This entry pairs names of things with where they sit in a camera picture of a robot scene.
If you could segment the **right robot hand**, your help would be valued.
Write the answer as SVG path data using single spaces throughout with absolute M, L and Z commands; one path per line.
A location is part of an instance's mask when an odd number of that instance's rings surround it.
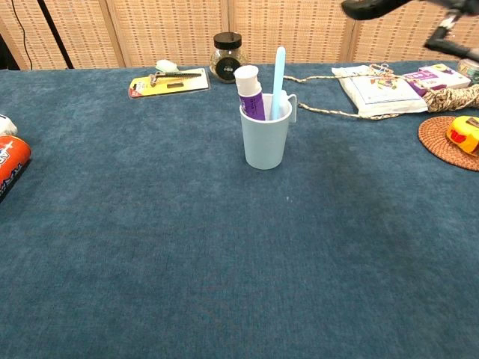
M 370 0 L 342 1 L 342 11 L 351 19 L 370 20 L 380 18 L 399 7 L 408 4 L 408 0 Z M 426 49 L 452 55 L 459 59 L 478 62 L 478 50 L 449 41 L 447 36 L 457 21 L 463 16 L 478 16 L 476 0 L 438 0 L 429 1 L 446 9 L 446 14 L 435 31 L 424 44 Z

